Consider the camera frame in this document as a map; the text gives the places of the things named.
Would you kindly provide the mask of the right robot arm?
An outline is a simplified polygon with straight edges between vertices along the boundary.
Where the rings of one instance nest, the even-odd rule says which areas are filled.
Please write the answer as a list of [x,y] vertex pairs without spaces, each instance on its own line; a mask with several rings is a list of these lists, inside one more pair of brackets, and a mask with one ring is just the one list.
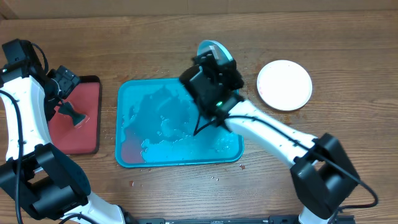
[[290,171],[303,204],[297,223],[332,223],[346,209],[372,208],[375,191],[359,177],[339,140],[325,133],[316,138],[265,114],[236,93],[243,78],[230,52],[215,40],[199,44],[194,65],[180,77],[201,117],[211,125],[248,138]]

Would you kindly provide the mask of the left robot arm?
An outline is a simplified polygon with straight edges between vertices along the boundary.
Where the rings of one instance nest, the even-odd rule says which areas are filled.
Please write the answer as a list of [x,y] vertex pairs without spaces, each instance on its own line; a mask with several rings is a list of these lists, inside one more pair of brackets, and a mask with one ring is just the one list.
[[52,144],[44,89],[53,83],[40,65],[26,60],[1,70],[9,134],[1,188],[15,202],[17,221],[25,211],[60,223],[134,223],[122,207],[92,192],[83,169]]

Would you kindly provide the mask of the light blue plate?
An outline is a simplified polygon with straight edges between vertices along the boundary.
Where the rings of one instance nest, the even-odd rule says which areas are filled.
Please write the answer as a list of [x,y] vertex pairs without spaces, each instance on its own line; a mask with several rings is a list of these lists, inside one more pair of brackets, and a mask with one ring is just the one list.
[[215,40],[203,40],[198,46],[197,56],[209,50],[215,56],[218,65],[224,65],[234,60],[227,48]]

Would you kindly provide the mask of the white plate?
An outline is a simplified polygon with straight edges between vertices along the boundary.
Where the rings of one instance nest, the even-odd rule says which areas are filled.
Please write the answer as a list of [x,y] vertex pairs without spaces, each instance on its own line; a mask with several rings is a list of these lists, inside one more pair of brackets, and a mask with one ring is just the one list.
[[294,111],[308,103],[313,84],[309,73],[301,65],[290,60],[275,60],[260,70],[257,90],[271,108]]

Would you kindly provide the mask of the dark green sponge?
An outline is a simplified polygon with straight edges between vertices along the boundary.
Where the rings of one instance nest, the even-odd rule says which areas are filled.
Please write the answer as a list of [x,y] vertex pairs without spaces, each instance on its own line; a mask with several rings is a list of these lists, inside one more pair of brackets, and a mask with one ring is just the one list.
[[59,106],[58,112],[72,119],[74,127],[78,128],[89,120],[89,116],[77,112],[70,102],[63,103]]

